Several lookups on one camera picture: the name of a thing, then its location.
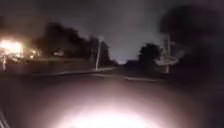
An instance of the bright light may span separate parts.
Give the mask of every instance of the bright light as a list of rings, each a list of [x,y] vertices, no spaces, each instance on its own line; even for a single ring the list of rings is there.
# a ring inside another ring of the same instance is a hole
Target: bright light
[[[147,124],[138,116],[123,113],[90,114],[65,119],[56,128],[160,128],[155,122]]]
[[[122,114],[101,114],[79,119],[77,128],[145,128],[139,119]]]
[[[34,58],[34,55],[30,55],[30,59],[33,59]]]
[[[14,42],[10,40],[2,40],[0,42],[0,48],[2,48],[6,54],[23,53],[22,44],[19,42]]]

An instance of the asphalt road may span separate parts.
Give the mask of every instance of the asphalt road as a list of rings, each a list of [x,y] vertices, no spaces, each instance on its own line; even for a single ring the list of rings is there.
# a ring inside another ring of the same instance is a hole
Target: asphalt road
[[[165,81],[1,75],[0,83],[0,105],[11,128],[72,128],[79,116],[108,111],[138,115],[150,128],[208,127],[217,116],[210,118],[207,108],[216,91],[192,95]]]

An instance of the dark tree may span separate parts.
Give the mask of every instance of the dark tree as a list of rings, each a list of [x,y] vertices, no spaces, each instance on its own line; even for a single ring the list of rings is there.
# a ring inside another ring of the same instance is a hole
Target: dark tree
[[[201,39],[219,32],[219,18],[215,11],[197,5],[184,5],[171,9],[160,22],[160,32],[178,44],[191,46]]]
[[[148,70],[155,64],[155,59],[159,58],[160,49],[157,45],[147,43],[140,50],[138,57],[139,66],[142,69]]]
[[[53,55],[60,50],[67,57],[88,58],[86,40],[74,29],[59,23],[47,24],[43,37],[37,39],[36,44],[45,55]]]
[[[173,66],[177,80],[183,83],[200,81],[210,74],[212,41],[206,42],[220,32],[219,16],[209,8],[184,5],[171,9],[160,22],[160,32],[185,51],[179,63]]]

